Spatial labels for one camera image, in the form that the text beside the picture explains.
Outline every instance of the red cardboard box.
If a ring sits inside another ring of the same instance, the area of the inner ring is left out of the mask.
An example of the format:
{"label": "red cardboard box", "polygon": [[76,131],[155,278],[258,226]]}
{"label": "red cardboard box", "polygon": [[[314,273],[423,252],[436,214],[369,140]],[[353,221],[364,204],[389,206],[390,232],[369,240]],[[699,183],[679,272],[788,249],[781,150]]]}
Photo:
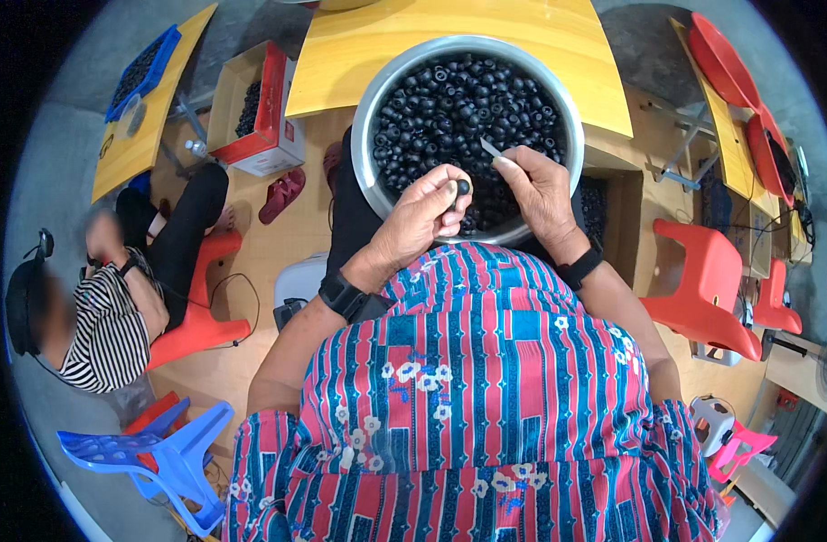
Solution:
{"label": "red cardboard box", "polygon": [[[299,120],[284,118],[296,63],[272,42],[224,62],[209,117],[209,153],[233,168],[265,177],[305,162],[305,134]],[[262,79],[254,131],[235,133],[245,92]]]}

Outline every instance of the black and white striped shirt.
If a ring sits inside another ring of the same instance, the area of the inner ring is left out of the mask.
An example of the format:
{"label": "black and white striped shirt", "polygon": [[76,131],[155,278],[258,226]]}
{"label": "black and white striped shirt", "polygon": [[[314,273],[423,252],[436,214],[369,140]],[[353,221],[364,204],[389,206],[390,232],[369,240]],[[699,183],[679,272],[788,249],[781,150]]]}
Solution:
{"label": "black and white striped shirt", "polygon": [[[127,247],[139,269],[164,293],[145,256]],[[76,336],[64,358],[61,375],[77,388],[97,394],[122,388],[145,371],[150,358],[148,328],[118,267],[107,264],[76,290]]]}

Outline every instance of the pink plastic stool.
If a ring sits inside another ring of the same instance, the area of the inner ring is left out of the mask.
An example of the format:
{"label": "pink plastic stool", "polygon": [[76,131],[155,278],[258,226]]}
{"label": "pink plastic stool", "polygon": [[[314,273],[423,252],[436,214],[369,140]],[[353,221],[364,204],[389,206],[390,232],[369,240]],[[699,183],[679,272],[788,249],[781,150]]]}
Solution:
{"label": "pink plastic stool", "polygon": [[[754,431],[745,429],[744,426],[736,420],[733,426],[733,436],[714,454],[714,460],[711,461],[711,464],[708,466],[709,476],[711,476],[713,480],[725,484],[729,479],[733,478],[733,473],[739,465],[747,465],[748,461],[750,461],[754,455],[774,444],[775,440],[777,440],[776,436],[754,433]],[[751,451],[736,455],[738,445],[742,442],[750,446]],[[733,467],[730,468],[729,472],[724,473],[722,468],[733,460],[735,461]]]}

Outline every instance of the red plastic stool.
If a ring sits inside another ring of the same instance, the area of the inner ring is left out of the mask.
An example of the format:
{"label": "red plastic stool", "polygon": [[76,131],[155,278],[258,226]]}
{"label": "red plastic stool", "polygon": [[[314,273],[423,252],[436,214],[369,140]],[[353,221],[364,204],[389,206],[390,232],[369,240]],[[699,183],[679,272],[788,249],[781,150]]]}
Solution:
{"label": "red plastic stool", "polygon": [[759,301],[753,307],[753,322],[767,330],[783,330],[798,335],[802,332],[802,319],[798,313],[784,307],[784,282],[787,266],[773,257],[769,277],[759,283]]}
{"label": "red plastic stool", "polygon": [[[178,394],[174,391],[170,391],[165,396],[161,397],[157,401],[151,404],[146,410],[143,411],[133,423],[121,433],[122,435],[135,435],[145,429],[148,424],[152,423],[157,417],[173,406],[179,404],[180,399],[178,398]],[[187,410],[185,409],[181,416],[172,422],[172,427],[175,428],[177,431],[184,427],[184,420],[187,416]],[[154,455],[151,453],[137,453],[137,460],[142,461],[143,465],[145,465],[148,469],[150,469],[155,474],[158,473],[158,461],[155,461]]]}
{"label": "red plastic stool", "polygon": [[684,245],[685,266],[672,296],[640,299],[651,319],[691,341],[758,362],[762,343],[733,316],[742,272],[735,247],[721,232],[701,225],[656,219],[654,232]]}
{"label": "red plastic stool", "polygon": [[[748,461],[750,461],[754,455],[764,452],[766,448],[775,443],[775,440],[777,440],[777,437],[774,435],[754,433],[754,431],[745,429],[742,424],[736,421],[733,426],[733,435],[727,440],[726,444],[714,454],[713,460],[708,466],[708,475],[721,484],[727,483],[727,481],[733,478],[733,474],[739,465],[747,465]],[[750,446],[751,451],[736,455],[738,445],[742,442]],[[724,472],[722,470],[723,467],[733,460],[735,460],[735,463],[733,463],[730,471]]]}
{"label": "red plastic stool", "polygon": [[191,281],[191,294],[188,296],[195,303],[188,303],[180,326],[160,335],[151,343],[151,359],[146,370],[248,336],[248,320],[219,322],[212,317],[211,310],[206,308],[209,306],[209,288],[205,283],[205,274],[209,263],[241,247],[242,234],[235,230],[223,235],[211,235],[202,241]]}

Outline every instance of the plastic water bottle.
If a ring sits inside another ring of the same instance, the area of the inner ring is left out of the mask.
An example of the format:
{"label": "plastic water bottle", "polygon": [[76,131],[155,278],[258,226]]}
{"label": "plastic water bottle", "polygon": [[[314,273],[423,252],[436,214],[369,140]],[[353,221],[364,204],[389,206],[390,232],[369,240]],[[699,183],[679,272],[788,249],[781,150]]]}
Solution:
{"label": "plastic water bottle", "polygon": [[205,147],[205,143],[203,143],[201,140],[187,140],[184,142],[184,148],[190,149],[193,156],[196,156],[198,158],[205,158],[206,154],[208,154],[208,151]]}

